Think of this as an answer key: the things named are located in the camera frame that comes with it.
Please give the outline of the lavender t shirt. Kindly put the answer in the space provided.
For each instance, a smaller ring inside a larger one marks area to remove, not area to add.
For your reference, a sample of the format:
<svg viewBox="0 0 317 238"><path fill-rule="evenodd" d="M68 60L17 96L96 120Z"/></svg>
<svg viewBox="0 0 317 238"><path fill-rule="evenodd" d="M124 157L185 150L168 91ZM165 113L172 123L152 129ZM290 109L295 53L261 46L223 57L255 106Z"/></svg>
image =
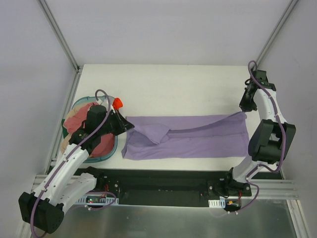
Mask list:
<svg viewBox="0 0 317 238"><path fill-rule="evenodd" d="M127 117L122 157L129 160L228 158L247 154L246 114Z"/></svg>

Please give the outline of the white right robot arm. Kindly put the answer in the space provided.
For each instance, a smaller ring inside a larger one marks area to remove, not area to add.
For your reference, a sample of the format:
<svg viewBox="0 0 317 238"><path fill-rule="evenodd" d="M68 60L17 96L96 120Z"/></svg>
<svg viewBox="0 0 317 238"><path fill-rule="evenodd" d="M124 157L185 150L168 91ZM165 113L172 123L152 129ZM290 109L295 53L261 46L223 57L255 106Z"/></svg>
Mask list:
<svg viewBox="0 0 317 238"><path fill-rule="evenodd" d="M248 155L226 175L223 191L231 196L248 189L249 180L261 169L278 172L296 133L295 125L283 117L276 100L276 87L268 81L265 71L251 70L245 84L240 109L257 111L261 121L249 141ZM277 168L269 169L273 164L278 164Z"/></svg>

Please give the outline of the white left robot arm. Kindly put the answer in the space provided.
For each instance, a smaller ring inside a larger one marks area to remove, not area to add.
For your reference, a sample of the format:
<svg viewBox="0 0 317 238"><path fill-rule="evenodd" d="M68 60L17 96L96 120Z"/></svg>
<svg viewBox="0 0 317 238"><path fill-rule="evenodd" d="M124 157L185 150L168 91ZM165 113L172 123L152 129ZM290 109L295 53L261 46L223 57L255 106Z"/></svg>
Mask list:
<svg viewBox="0 0 317 238"><path fill-rule="evenodd" d="M30 224L33 237L37 236L35 229L45 234L54 233L66 212L79 198L91 191L104 191L105 174L93 167L88 167L73 183L69 181L100 144L102 136L118 136L134 128L118 109L115 105L91 106L55 167L31 193L20 195L18 203L22 219Z"/></svg>

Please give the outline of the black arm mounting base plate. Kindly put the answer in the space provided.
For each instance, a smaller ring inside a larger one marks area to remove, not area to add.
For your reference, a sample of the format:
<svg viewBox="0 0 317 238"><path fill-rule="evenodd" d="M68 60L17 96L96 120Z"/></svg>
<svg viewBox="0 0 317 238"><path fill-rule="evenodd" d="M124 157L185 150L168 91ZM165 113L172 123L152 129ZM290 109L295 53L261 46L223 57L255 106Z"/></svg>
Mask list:
<svg viewBox="0 0 317 238"><path fill-rule="evenodd" d="M75 175L96 175L94 191L111 192L120 205L207 207L221 196L251 197L247 183L229 185L227 172L118 170L88 167Z"/></svg>

